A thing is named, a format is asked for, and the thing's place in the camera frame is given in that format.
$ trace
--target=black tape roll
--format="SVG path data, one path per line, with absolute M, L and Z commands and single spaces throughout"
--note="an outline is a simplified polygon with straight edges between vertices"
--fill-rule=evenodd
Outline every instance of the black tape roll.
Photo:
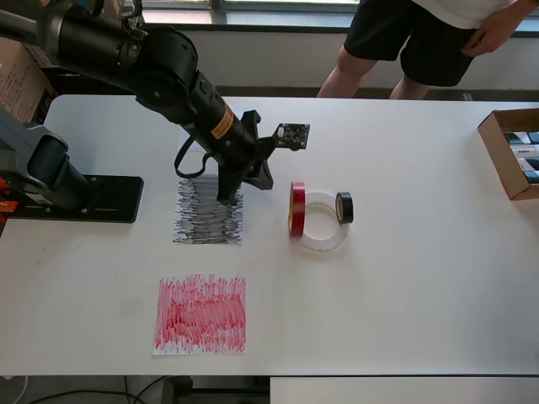
M 337 220 L 341 225 L 354 221 L 354 203 L 352 196 L 348 192 L 339 192 L 335 198 L 335 210 L 337 211 Z

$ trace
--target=window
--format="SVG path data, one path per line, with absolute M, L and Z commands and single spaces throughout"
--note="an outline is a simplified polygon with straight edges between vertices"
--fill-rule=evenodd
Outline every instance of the window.
M 199 8 L 245 11 L 313 11 L 353 13 L 360 0 L 143 0 L 151 8 Z

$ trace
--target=red tape roll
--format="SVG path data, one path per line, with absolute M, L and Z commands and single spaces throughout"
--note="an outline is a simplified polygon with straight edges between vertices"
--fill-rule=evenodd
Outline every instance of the red tape roll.
M 288 214 L 288 230 L 290 231 L 290 237 L 302 237 L 304 226 L 305 184 L 302 181 L 294 181 L 290 188 L 290 211 Z

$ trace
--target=hand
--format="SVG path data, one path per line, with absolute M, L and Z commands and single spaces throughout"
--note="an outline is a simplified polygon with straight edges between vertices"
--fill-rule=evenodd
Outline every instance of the hand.
M 535 0 L 518 0 L 483 21 L 462 48 L 466 56 L 475 57 L 496 51 L 515 32 L 523 19 L 537 8 Z

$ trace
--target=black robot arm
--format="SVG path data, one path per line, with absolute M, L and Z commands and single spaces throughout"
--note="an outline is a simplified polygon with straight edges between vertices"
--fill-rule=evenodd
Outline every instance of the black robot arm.
M 200 143 L 203 164 L 209 157 L 219 164 L 217 198 L 223 204 L 235 203 L 241 182 L 272 188 L 267 159 L 276 147 L 307 146 L 309 125 L 281 124 L 273 136 L 259 139 L 256 111 L 239 120 L 197 69 L 193 43 L 173 28 L 132 29 L 70 3 L 47 6 L 36 26 L 38 44 L 58 65 L 133 92 L 140 104 L 189 133 L 174 164 L 179 176 L 204 171 L 179 171 L 190 144 Z

